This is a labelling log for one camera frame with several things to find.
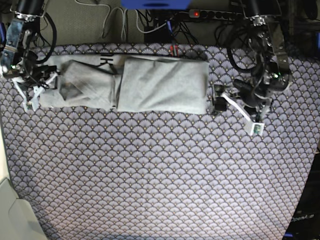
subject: red switch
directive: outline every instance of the red switch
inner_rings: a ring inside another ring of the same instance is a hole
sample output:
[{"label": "red switch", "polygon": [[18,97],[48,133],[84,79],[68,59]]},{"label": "red switch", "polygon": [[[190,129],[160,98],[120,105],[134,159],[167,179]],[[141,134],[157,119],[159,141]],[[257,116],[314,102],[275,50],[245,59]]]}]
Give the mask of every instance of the red switch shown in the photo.
[{"label": "red switch", "polygon": [[190,10],[189,11],[189,17],[192,18],[192,19],[200,18],[200,11],[199,10]]}]

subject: gray fabric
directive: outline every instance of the gray fabric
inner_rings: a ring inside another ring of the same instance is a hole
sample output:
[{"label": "gray fabric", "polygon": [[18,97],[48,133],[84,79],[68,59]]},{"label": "gray fabric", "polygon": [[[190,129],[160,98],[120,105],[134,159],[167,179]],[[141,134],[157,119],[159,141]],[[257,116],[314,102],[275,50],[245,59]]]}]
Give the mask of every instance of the gray fabric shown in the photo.
[{"label": "gray fabric", "polygon": [[[39,48],[39,55],[49,48]],[[54,54],[170,56],[170,45],[58,46]],[[209,62],[214,84],[244,79],[225,49],[179,45]],[[242,68],[251,60],[234,58]],[[237,111],[212,116],[87,107],[26,113],[0,79],[12,185],[50,240],[281,240],[305,188],[320,139],[320,66],[290,59],[293,84],[274,98],[263,136]]]},{"label": "gray fabric", "polygon": [[84,106],[109,111],[117,107],[116,87],[120,81],[120,76],[70,61],[59,77],[58,89],[42,93],[39,102],[43,107]]},{"label": "gray fabric", "polygon": [[118,111],[207,113],[209,64],[204,61],[125,62]]},{"label": "gray fabric", "polygon": [[[93,66],[99,66],[103,63],[103,58],[99,54],[91,54],[91,55],[60,55],[60,56],[51,56],[48,61],[45,62],[46,65],[56,66],[57,69],[61,72],[65,71],[66,67],[71,61],[76,61],[79,63],[91,64]],[[100,69],[110,71],[110,67],[108,64],[99,67]]]}]

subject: white bracket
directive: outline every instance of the white bracket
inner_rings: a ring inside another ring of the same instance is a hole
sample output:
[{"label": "white bracket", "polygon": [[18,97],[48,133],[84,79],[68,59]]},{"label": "white bracket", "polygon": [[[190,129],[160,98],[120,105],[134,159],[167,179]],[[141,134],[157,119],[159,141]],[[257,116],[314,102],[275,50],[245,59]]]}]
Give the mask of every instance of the white bracket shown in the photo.
[{"label": "white bracket", "polygon": [[[58,73],[54,73],[46,82],[46,85],[51,84],[56,77],[58,76]],[[39,99],[38,97],[40,96],[40,94],[42,94],[46,89],[43,86],[34,86],[33,87],[33,97],[30,101],[27,100],[26,95],[24,94],[24,92],[21,90],[18,81],[15,79],[12,79],[13,84],[15,86],[15,88],[17,89],[17,91],[19,92],[19,94],[22,96],[23,101],[22,101],[22,106],[24,108],[24,111],[27,112],[28,110],[30,110],[31,108],[33,109],[33,111],[35,112],[40,104],[39,104]]]},{"label": "white bracket", "polygon": [[253,136],[254,134],[259,134],[260,136],[262,136],[265,129],[264,123],[254,122],[251,119],[251,116],[249,115],[249,113],[237,102],[232,100],[225,92],[222,93],[221,97],[223,97],[229,104],[234,106],[244,116],[244,119],[245,119],[244,129],[250,136]]}]

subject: scale pattern fabric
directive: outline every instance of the scale pattern fabric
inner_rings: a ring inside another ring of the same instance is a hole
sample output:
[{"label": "scale pattern fabric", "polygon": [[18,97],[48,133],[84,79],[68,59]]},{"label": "scale pattern fabric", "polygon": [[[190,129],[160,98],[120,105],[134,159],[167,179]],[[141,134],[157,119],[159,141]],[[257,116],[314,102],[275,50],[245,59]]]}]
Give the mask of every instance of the scale pattern fabric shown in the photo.
[{"label": "scale pattern fabric", "polygon": [[[169,49],[68,45],[55,54],[169,56]],[[208,103],[213,84],[248,77],[225,49],[180,45],[179,54],[210,62]],[[246,55],[235,53],[242,67],[252,63]],[[253,137],[233,109],[216,117],[85,107],[25,113],[13,84],[1,79],[13,186],[50,240],[280,240],[320,138],[319,63],[290,62],[294,83],[274,98],[263,136]]]}]

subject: power strip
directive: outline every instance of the power strip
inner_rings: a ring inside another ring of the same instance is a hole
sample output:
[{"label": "power strip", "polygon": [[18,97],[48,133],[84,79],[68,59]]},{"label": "power strip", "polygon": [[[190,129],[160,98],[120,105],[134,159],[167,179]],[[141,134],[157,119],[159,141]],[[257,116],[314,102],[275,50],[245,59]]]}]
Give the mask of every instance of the power strip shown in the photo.
[{"label": "power strip", "polygon": [[220,21],[235,21],[238,19],[242,19],[244,15],[242,13],[235,13],[229,11],[212,11],[212,10],[198,10],[198,9],[190,9],[189,11],[180,12],[181,16],[187,15],[189,13],[189,18],[191,20],[220,20]]}]

